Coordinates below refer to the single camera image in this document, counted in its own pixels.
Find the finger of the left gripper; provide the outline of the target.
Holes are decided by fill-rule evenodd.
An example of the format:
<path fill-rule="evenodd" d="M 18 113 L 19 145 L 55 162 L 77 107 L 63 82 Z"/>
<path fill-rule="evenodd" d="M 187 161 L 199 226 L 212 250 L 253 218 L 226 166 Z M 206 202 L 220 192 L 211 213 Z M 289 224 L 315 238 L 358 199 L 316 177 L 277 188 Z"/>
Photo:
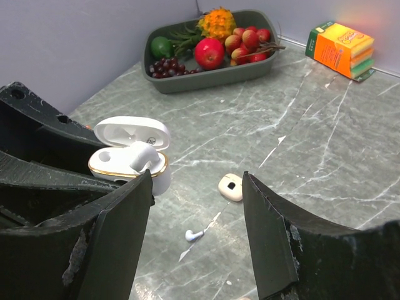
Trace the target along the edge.
<path fill-rule="evenodd" d="M 27 162 L 87 174 L 89 158 L 105 145 L 92 130 L 20 82 L 1 87 L 1 151 Z"/>
<path fill-rule="evenodd" d="M 121 185 L 1 152 L 1 227 L 33 227 Z"/>

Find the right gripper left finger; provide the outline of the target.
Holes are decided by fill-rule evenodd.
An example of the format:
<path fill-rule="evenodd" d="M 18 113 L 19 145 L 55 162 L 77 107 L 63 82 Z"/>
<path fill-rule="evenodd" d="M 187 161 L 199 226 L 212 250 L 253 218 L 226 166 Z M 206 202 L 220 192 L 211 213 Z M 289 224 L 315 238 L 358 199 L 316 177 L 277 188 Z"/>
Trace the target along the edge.
<path fill-rule="evenodd" d="M 153 204 L 146 172 L 34 227 L 1 231 L 2 299 L 127 299 Z"/>

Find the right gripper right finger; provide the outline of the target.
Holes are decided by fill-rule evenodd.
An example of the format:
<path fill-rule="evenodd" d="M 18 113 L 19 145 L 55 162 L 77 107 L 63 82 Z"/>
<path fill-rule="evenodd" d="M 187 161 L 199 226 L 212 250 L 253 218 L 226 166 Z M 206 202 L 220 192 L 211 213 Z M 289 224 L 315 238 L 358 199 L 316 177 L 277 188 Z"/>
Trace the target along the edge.
<path fill-rule="evenodd" d="M 398 299 L 399 221 L 357 230 L 242 177 L 259 299 Z"/>

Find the white earbud charging case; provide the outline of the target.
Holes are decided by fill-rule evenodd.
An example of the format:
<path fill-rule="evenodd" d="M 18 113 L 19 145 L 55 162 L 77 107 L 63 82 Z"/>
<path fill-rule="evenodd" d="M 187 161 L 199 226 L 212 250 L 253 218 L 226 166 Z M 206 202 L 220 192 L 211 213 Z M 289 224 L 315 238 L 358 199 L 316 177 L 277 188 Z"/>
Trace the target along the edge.
<path fill-rule="evenodd" d="M 152 194 L 160 196 L 168 190 L 171 169 L 163 151 L 169 147 L 171 135 L 162 122 L 148 117 L 114 116 L 97 123 L 93 132 L 106 145 L 89 158 L 88 167 L 94 176 L 124 184 L 149 171 Z M 152 166 L 148 164 L 139 172 L 131 169 L 129 147 L 136 141 L 150 144 L 158 152 L 160 161 Z"/>

